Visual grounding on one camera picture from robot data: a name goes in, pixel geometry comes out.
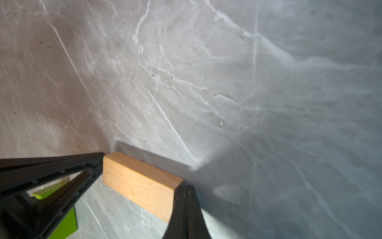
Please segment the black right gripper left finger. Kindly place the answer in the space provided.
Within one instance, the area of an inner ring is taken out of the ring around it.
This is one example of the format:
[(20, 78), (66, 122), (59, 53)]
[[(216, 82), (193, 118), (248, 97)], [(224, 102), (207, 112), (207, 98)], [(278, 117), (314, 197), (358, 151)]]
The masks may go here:
[(103, 152), (1, 159), (1, 238), (64, 239), (74, 206), (102, 175)]

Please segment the engraved natural wood block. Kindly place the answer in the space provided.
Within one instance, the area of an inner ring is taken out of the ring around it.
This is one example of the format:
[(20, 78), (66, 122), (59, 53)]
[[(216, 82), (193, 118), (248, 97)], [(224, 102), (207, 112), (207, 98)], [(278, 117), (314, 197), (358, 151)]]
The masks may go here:
[(170, 222), (184, 179), (121, 152), (103, 157), (103, 182), (154, 216)]

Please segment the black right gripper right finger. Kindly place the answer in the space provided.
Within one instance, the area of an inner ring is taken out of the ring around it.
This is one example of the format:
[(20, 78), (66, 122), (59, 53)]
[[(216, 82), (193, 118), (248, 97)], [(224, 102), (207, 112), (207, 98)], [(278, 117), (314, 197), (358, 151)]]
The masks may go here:
[(210, 238), (194, 186), (180, 186), (163, 239)]

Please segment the green wood block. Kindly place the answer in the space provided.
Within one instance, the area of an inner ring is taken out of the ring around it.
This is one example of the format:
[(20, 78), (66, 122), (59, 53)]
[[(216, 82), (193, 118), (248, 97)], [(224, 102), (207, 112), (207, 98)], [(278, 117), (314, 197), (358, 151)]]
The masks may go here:
[[(58, 182), (56, 184), (33, 192), (32, 196), (38, 200), (43, 200), (66, 184), (67, 182)], [(49, 239), (67, 239), (69, 236), (71, 236), (78, 230), (75, 207), (72, 207), (71, 210), (66, 214), (66, 216), (63, 217), (63, 215), (60, 215), (60, 217), (61, 221), (57, 225), (55, 230), (52, 232)]]

